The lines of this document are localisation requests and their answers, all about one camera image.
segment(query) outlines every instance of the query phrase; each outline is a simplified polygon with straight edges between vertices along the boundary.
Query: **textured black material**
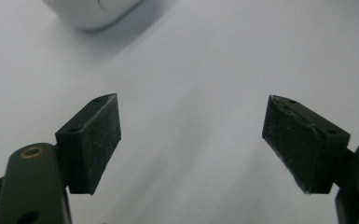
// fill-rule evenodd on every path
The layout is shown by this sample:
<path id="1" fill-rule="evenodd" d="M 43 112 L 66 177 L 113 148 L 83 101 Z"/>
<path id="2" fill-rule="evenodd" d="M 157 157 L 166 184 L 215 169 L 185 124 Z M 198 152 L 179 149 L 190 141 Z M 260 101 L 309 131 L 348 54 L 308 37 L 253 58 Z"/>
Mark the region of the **textured black material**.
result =
<path id="1" fill-rule="evenodd" d="M 68 166 L 69 190 L 93 194 L 121 139 L 117 95 L 89 102 L 56 132 L 56 138 Z"/>
<path id="2" fill-rule="evenodd" d="M 23 152 L 39 148 L 35 157 Z M 10 156 L 0 192 L 0 224 L 69 224 L 60 167 L 50 144 L 33 144 Z"/>
<path id="3" fill-rule="evenodd" d="M 350 135 L 304 105 L 271 95 L 263 138 L 305 193 L 328 193 L 333 166 L 347 150 Z"/>

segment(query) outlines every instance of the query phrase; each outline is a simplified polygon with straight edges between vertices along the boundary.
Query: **screw hole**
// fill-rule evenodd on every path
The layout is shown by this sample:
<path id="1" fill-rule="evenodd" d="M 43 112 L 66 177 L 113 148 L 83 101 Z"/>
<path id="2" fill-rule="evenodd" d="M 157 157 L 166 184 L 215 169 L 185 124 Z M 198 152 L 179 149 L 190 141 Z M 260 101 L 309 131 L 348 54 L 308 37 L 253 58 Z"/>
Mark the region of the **screw hole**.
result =
<path id="1" fill-rule="evenodd" d="M 39 156 L 41 153 L 43 152 L 43 148 L 42 147 L 30 147 L 25 149 L 22 153 L 21 156 L 24 159 L 31 159 L 33 157 L 37 157 Z"/>
<path id="2" fill-rule="evenodd" d="M 337 132 L 334 131 L 334 130 L 327 130 L 328 133 L 331 133 L 331 134 L 336 134 Z"/>
<path id="3" fill-rule="evenodd" d="M 69 133 L 77 133 L 79 131 L 78 128 L 68 129 Z"/>
<path id="4" fill-rule="evenodd" d="M 32 224 L 39 218 L 39 212 L 33 211 L 20 217 L 17 224 Z"/>

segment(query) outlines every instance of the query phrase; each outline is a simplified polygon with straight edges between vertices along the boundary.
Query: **brass insert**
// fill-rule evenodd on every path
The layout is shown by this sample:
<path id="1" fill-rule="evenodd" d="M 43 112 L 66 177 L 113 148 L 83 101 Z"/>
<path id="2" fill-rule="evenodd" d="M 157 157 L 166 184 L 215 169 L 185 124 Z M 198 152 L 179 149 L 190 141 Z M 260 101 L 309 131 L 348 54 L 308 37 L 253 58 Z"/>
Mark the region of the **brass insert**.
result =
<path id="1" fill-rule="evenodd" d="M 39 156 L 40 154 L 42 154 L 42 152 L 42 147 L 29 147 L 21 153 L 21 156 L 23 159 L 31 159 Z"/>

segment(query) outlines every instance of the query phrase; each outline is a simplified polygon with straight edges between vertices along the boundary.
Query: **white object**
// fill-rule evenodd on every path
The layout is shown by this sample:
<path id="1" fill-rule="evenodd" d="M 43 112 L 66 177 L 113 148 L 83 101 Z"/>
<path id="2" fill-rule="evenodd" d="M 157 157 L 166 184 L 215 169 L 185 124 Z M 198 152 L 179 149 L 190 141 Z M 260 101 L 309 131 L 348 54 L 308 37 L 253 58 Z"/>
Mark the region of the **white object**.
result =
<path id="1" fill-rule="evenodd" d="M 104 28 L 141 0 L 43 0 L 64 22 L 83 30 Z"/>

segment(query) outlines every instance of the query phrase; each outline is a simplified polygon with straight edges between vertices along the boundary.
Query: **white surface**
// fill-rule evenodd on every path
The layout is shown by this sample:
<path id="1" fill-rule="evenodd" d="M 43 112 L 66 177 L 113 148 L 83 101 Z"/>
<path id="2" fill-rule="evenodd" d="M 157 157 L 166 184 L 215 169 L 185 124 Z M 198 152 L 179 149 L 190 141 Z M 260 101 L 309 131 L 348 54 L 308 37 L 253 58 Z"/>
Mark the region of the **white surface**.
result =
<path id="1" fill-rule="evenodd" d="M 359 146 L 359 1 L 145 0 L 91 34 L 0 1 L 0 176 L 111 92 L 122 141 L 75 224 L 337 223 L 337 188 L 303 195 L 261 131 L 277 94 Z"/>

